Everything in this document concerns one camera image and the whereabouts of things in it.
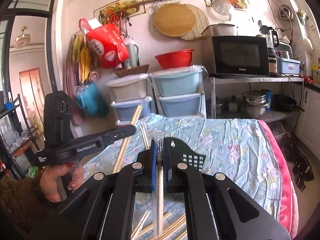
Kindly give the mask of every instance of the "red bowl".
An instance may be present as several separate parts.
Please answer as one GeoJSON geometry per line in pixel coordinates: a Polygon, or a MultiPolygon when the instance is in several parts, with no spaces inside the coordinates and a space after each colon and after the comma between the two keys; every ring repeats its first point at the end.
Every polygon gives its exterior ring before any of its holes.
{"type": "Polygon", "coordinates": [[[193,49],[175,51],[156,56],[163,69],[188,67],[191,65],[193,49]]]}

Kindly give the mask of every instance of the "pan handle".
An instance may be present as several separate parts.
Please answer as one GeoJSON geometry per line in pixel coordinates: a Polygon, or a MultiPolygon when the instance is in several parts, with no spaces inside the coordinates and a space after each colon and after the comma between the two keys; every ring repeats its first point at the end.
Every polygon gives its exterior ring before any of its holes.
{"type": "Polygon", "coordinates": [[[297,108],[297,109],[299,109],[299,110],[301,110],[302,112],[304,112],[305,110],[302,108],[302,107],[300,107],[300,106],[294,106],[295,108],[297,108]]]}

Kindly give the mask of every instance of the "light blue patterned tablecloth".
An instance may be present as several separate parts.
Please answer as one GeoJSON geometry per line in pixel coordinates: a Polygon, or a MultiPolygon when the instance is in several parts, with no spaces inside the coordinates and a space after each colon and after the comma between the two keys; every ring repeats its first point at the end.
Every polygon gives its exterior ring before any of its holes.
{"type": "MultiPolygon", "coordinates": [[[[279,221],[282,178],[268,138],[256,119],[185,120],[151,114],[141,121],[145,122],[147,131],[165,130],[167,137],[179,138],[193,151],[206,155],[204,173],[213,175],[223,172],[279,221]]],[[[122,140],[116,141],[84,165],[86,179],[97,171],[112,173],[121,143],[122,140]]],[[[138,153],[143,150],[138,123],[137,132],[131,137],[124,157],[124,166],[134,162],[138,153]]],[[[151,208],[150,194],[137,193],[134,225],[147,208],[151,208]]],[[[164,222],[166,228],[184,213],[183,195],[166,195],[164,211],[173,213],[164,222]]],[[[149,217],[146,225],[151,222],[152,218],[149,217]]],[[[145,234],[140,239],[144,238],[150,238],[150,234],[145,234]]]]}

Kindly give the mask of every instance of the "round bamboo steamer mat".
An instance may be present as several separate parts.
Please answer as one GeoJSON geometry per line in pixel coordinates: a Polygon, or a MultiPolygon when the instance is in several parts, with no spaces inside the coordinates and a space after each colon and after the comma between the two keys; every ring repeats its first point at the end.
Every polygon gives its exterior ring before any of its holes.
{"type": "Polygon", "coordinates": [[[196,16],[187,6],[179,3],[160,7],[154,15],[156,29],[163,35],[180,37],[192,31],[196,16]]]}
{"type": "Polygon", "coordinates": [[[201,38],[201,33],[210,25],[209,19],[204,13],[203,10],[201,10],[199,7],[194,6],[192,4],[184,4],[187,6],[196,16],[196,25],[192,29],[191,32],[189,32],[186,35],[181,36],[180,38],[185,41],[195,41],[199,40],[201,38]]]}

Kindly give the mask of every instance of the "microwave oven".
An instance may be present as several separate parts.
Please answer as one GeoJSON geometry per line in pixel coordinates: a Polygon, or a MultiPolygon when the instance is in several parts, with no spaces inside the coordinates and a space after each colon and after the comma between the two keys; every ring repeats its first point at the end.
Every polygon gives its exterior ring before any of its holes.
{"type": "Polygon", "coordinates": [[[204,66],[209,75],[269,76],[265,38],[252,36],[207,36],[202,40],[204,66]]]}

